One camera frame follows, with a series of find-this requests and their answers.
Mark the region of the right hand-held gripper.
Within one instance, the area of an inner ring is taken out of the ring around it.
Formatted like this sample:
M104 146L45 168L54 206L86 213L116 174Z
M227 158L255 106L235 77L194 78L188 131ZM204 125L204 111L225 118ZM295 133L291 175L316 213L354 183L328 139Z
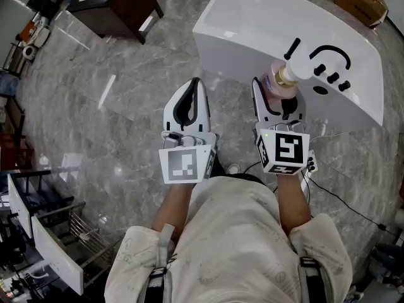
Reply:
M295 175L307 166L310 135L302 122L306 104L297 96L281 100L281 112L271 110L263 86L252 79L252 99L256 123L256 147L263 172Z

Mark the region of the black trousers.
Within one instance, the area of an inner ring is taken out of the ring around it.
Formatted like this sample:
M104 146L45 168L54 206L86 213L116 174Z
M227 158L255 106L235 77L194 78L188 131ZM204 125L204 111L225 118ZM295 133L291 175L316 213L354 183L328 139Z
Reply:
M239 174L233 174L233 175L228 174L227 170L225 170L223 168L223 166L221 165L218 157L215 157L215 159L214 159L210 177L211 178L212 177L233 177L233 178L242 179L245 181L257 182L257 183L264 185L264 183L258 177L251 175L251 174L242 173L242 172L240 172Z

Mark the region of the person's right forearm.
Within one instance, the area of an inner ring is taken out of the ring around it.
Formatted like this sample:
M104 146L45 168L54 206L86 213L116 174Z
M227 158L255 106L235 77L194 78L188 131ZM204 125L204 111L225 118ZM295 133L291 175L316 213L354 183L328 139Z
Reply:
M278 175L280 223L287 236L311 220L311 211L297 175Z

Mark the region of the white bathtub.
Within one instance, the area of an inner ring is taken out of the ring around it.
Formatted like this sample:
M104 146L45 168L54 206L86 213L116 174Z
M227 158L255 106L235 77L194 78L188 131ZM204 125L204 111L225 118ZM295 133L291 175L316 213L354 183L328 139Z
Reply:
M296 38L294 52L308 55L321 45L345 51L351 67L337 52L325 50L311 60L325 72L299 83L297 97L306 114L340 131L369 129L383 124L384 85L381 58L361 34L323 8L306 0L211 0L193 28L202 67L228 79L250 84L275 59L285 60ZM327 77L340 78L333 84ZM348 80L344 92L338 85Z

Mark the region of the person's left forearm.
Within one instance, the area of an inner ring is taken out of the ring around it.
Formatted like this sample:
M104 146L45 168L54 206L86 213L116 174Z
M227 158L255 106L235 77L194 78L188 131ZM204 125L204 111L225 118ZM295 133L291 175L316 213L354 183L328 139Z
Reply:
M194 184L172 184L157 211L151 229L161 232L166 224L174 227L171 240L177 244L184 230Z

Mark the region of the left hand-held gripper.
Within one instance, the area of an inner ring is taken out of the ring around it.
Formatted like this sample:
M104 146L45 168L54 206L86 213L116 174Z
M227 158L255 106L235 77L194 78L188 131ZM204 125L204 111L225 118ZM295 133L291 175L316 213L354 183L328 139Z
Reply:
M190 79L174 92L163 110L163 124L166 131L158 153L164 183L196 184L209 179L218 135L209 132L208 97L199 78Z

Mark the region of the black arched faucet spout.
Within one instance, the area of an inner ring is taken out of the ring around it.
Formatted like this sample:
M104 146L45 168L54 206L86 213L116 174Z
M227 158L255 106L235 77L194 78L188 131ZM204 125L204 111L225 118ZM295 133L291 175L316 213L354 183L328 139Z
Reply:
M342 50L339 47L336 47L334 45L321 45L321 46L317 47L316 49L314 49L309 54L309 59L313 59L314 57L316 57L322 51L337 52L339 55L341 55L346 60L345 69L347 69L347 70L350 69L351 64L352 64L350 57L348 56L348 54L344 50Z

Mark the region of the orange box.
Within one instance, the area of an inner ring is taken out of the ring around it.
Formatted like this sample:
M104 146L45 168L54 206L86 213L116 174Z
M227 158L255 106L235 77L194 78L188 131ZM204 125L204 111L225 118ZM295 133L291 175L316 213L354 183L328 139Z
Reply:
M35 31L35 23L33 21L29 21L25 28L18 34L21 41L28 42L32 33Z

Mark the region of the white power strip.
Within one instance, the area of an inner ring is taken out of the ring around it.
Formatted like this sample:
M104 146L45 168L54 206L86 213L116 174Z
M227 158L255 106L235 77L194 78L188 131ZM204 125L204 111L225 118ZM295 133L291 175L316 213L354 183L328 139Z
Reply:
M307 172L314 173L318 171L318 164L313 150L309 150L307 159Z

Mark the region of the pink bottle with white pump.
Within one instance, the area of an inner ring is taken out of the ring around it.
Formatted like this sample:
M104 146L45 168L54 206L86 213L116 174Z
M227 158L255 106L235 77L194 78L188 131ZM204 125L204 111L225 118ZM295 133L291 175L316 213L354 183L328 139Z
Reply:
M298 84L312 77L313 65L305 49L294 52L289 60L275 59L260 77L268 101L294 98Z

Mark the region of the beige printed t-shirt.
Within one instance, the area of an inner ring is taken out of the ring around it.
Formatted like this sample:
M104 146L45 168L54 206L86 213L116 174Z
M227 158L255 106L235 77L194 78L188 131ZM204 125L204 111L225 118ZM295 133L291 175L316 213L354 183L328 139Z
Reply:
M343 303L352 265L324 213L287 236L278 191L233 177L194 185L174 227L132 226L105 285L106 303Z

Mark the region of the dark wooden vanity cabinet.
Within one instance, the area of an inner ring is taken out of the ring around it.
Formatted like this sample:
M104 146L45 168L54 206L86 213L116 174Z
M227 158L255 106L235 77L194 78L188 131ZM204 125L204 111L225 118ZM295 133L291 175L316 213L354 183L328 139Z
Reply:
M72 0L67 11L101 38L137 39L141 44L145 38L140 28L147 18L154 11L163 17L157 0Z

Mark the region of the white drawer front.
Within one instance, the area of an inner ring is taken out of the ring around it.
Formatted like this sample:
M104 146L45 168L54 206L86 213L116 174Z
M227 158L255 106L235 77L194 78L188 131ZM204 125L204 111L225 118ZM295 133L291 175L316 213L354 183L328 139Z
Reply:
M84 294L83 269L66 253L62 243L37 217L31 218L35 248L59 278L78 295Z
M17 219L25 231L29 239L33 237L31 216L29 210L25 206L18 190L16 183L12 179L12 175L8 174L8 194L9 194L9 204L12 214L17 214Z

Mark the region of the black flat screen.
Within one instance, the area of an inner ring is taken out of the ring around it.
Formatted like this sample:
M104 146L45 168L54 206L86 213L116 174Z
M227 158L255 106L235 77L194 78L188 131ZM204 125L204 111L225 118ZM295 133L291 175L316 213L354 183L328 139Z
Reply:
M53 19L59 11L59 5L52 0L28 0L27 6L48 20Z

